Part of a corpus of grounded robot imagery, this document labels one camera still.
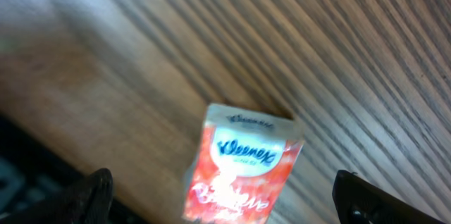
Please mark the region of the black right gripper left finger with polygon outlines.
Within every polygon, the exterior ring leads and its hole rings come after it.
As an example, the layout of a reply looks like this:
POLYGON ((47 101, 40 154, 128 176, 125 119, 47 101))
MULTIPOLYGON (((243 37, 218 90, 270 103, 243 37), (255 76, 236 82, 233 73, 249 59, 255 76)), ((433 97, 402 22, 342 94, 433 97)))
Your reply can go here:
POLYGON ((112 174, 101 168, 52 197, 2 218, 1 223, 106 224, 112 201, 112 174))

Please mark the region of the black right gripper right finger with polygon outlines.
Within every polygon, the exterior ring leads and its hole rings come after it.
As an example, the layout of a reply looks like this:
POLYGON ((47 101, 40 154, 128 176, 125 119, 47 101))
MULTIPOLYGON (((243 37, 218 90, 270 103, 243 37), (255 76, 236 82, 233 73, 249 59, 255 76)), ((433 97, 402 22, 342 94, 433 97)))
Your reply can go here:
POLYGON ((341 224, 443 224, 346 170, 337 172, 332 198, 341 224))

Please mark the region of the red tissue pack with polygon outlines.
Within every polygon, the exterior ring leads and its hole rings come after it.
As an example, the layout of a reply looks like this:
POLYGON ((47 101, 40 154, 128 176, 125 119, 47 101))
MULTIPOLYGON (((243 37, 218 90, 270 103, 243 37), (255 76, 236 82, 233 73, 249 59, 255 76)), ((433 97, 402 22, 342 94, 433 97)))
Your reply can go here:
POLYGON ((210 104, 183 218, 265 223, 303 147, 293 119, 210 104))

